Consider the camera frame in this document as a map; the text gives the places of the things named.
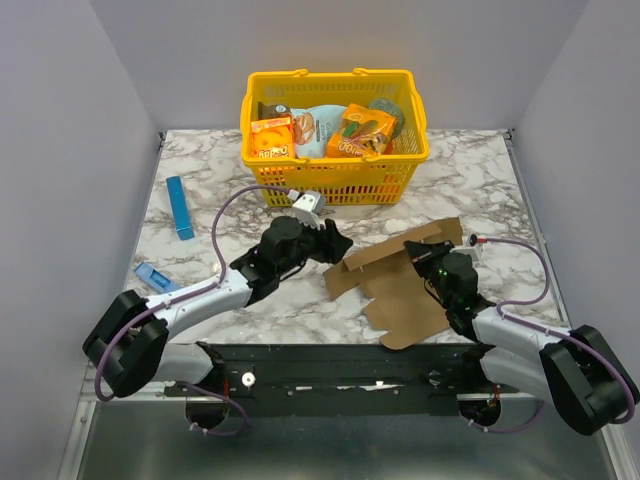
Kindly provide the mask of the brown cardboard box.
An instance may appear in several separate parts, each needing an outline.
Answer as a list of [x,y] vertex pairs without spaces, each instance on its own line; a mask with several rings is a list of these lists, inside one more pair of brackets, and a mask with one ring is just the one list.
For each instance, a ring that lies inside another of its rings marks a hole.
[[457,217],[435,220],[343,258],[324,273],[326,289],[335,300],[358,287],[371,302],[364,308],[372,329],[382,331],[380,342],[402,350],[449,328],[444,309],[424,289],[411,265],[406,241],[462,243]]

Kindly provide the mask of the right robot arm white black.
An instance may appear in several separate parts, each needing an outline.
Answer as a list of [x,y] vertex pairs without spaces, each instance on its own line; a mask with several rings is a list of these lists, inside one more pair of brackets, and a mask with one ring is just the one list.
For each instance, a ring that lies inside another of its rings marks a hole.
[[450,327],[487,349],[461,365],[462,384],[474,392],[491,384],[514,387],[553,406],[571,429],[585,436],[632,420],[639,389],[597,329],[534,323],[509,313],[512,301],[494,303],[479,293],[475,264],[488,241],[471,235],[463,246],[449,240],[404,244]]

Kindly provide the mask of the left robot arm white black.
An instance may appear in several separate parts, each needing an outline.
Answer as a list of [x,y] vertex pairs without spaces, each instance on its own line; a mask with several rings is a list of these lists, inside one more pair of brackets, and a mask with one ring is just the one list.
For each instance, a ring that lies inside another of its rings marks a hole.
[[109,401],[138,392],[170,363],[172,338],[207,319],[265,299],[310,260],[339,263],[352,245],[331,219],[314,228],[280,216],[256,246],[217,276],[151,297],[133,290],[120,293],[82,346],[96,369],[96,396]]

